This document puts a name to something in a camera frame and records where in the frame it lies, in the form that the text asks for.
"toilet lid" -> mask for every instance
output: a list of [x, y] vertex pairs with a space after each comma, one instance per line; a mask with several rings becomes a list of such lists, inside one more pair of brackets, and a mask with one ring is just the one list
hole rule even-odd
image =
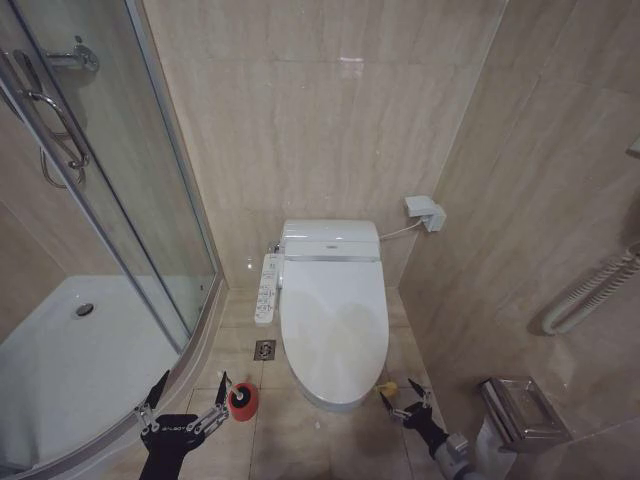
[[387, 357], [380, 261], [285, 261], [280, 321], [289, 364], [311, 394], [333, 404], [360, 400]]

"bidet control panel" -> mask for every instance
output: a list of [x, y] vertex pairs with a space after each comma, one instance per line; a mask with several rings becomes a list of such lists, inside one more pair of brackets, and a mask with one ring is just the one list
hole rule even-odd
[[282, 258], [283, 255], [279, 253], [268, 253], [264, 256], [254, 316], [258, 325], [268, 325], [273, 322]]

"stainless steel tissue box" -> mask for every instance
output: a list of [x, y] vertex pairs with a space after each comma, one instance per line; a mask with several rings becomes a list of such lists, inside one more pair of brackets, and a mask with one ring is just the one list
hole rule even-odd
[[503, 448], [539, 453], [571, 440], [571, 435], [531, 377], [492, 377], [480, 391]]

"shower drain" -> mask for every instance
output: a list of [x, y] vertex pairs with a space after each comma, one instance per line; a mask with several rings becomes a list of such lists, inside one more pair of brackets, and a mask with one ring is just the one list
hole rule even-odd
[[95, 307], [93, 303], [83, 303], [78, 308], [76, 308], [76, 315], [79, 317], [86, 317], [91, 312], [93, 312], [94, 308]]
[[258, 340], [256, 342], [256, 350], [253, 354], [255, 361], [273, 360], [276, 356], [276, 341], [275, 340]]

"toilet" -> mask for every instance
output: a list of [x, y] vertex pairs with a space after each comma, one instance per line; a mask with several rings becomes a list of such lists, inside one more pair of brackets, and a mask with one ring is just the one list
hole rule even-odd
[[287, 220], [279, 253], [280, 328], [291, 370], [312, 403], [350, 410], [374, 387], [389, 343], [376, 227]]

